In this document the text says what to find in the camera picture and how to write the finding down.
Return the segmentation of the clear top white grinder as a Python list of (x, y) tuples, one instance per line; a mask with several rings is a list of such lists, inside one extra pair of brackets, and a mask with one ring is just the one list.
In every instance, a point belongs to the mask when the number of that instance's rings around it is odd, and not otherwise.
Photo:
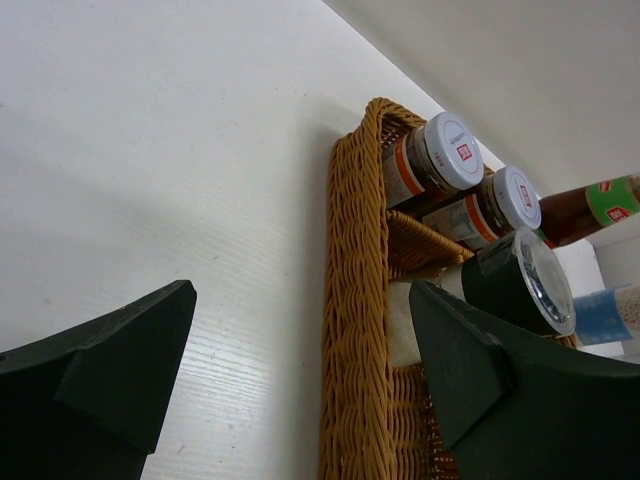
[(422, 359), (417, 329), (428, 326), (426, 313), (411, 314), (410, 301), (427, 290), (444, 292), (501, 322), (531, 333), (571, 334), (575, 310), (567, 277), (556, 254), (533, 231), (521, 228), (451, 267), (442, 279), (417, 278), (390, 287), (390, 365)]

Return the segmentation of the red sauce bottle yellow cap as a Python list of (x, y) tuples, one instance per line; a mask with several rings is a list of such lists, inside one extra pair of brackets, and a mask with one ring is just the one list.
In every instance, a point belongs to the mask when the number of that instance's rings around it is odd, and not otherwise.
[(639, 174), (625, 175), (540, 200), (539, 236), (552, 249), (582, 240), (639, 213)]

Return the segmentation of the blue label spice jar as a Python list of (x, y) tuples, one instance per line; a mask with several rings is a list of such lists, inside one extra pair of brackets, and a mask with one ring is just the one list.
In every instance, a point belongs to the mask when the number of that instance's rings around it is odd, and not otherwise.
[(601, 290), (574, 299), (575, 335), (582, 345), (632, 340), (639, 336), (639, 285)]

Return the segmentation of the white lid sauce jar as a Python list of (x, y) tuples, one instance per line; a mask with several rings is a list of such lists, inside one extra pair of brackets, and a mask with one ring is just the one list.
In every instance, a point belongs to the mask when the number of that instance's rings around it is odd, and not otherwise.
[(400, 136), (381, 155), (386, 206), (411, 210), (481, 183), (484, 161), (467, 125), (450, 112)]
[(485, 176), (461, 199), (421, 217), (421, 223), (471, 251), (477, 251), (542, 220), (533, 185), (518, 168), (506, 166)]

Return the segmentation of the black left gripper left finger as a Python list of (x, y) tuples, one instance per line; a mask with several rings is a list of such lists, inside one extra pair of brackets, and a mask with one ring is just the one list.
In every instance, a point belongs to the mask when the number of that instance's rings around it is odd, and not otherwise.
[(174, 281), (1, 354), (4, 479), (138, 479), (157, 447), (196, 306)]

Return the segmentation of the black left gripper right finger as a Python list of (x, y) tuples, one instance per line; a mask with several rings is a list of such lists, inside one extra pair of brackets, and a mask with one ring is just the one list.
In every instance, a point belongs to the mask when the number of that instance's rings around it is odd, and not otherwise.
[(417, 280), (415, 333), (464, 479), (635, 479), (639, 368), (575, 350)]

